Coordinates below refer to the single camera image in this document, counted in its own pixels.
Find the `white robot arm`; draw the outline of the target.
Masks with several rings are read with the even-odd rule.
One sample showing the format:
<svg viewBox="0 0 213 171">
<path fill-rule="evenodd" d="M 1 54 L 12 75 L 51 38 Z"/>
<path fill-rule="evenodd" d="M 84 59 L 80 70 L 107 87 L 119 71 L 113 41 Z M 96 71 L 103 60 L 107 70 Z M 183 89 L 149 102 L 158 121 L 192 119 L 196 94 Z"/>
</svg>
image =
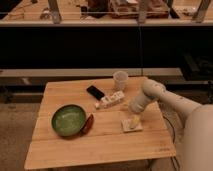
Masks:
<svg viewBox="0 0 213 171">
<path fill-rule="evenodd" d="M 139 114 L 154 100 L 162 101 L 184 119 L 181 171 L 213 171 L 213 104 L 200 104 L 146 79 L 129 108 Z"/>
</svg>

